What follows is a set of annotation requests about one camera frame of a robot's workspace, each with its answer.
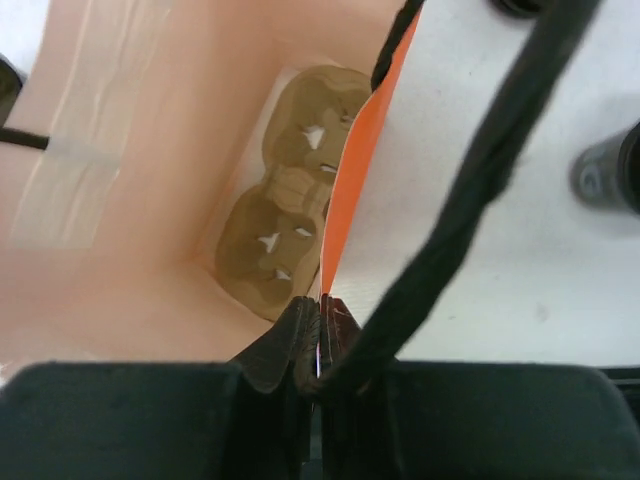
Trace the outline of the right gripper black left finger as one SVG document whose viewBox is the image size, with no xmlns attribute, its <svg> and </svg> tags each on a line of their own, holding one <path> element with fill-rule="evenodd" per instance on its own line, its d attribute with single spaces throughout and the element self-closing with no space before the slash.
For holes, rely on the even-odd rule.
<svg viewBox="0 0 640 480">
<path fill-rule="evenodd" d="M 320 311 L 297 297 L 225 363 L 46 362 L 1 390 L 5 479 L 316 479 Z"/>
</svg>

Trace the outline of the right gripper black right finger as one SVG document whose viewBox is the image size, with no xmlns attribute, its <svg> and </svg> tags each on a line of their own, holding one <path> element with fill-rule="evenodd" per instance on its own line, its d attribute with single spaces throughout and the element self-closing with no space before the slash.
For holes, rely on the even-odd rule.
<svg viewBox="0 0 640 480">
<path fill-rule="evenodd" d="M 639 371 L 393 361 L 322 411 L 327 479 L 635 479 Z"/>
</svg>

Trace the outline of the brown cardboard cup carrier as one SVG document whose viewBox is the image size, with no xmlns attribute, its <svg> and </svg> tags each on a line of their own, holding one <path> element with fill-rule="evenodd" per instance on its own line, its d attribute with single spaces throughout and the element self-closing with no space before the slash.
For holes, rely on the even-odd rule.
<svg viewBox="0 0 640 480">
<path fill-rule="evenodd" d="M 221 287 L 276 320 L 320 268 L 326 216 L 351 125 L 371 94 L 356 70 L 320 65 L 279 94 L 260 148 L 262 179 L 233 205 L 216 248 Z"/>
</svg>

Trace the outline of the orange paper bag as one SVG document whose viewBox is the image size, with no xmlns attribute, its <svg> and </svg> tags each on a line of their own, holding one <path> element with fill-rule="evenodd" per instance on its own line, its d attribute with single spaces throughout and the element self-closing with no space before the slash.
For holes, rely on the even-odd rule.
<svg viewBox="0 0 640 480">
<path fill-rule="evenodd" d="M 49 361 L 224 361 L 268 328 L 214 275 L 236 198 L 260 173 L 280 82 L 371 70 L 396 1 L 53 1 L 1 149 L 1 378 Z M 356 123 L 334 190 L 325 277 L 365 321 L 431 233 L 471 139 L 531 32 L 483 1 L 429 1 L 391 83 Z M 589 37 L 509 187 L 404 353 L 588 362 L 566 169 L 583 138 Z"/>
</svg>

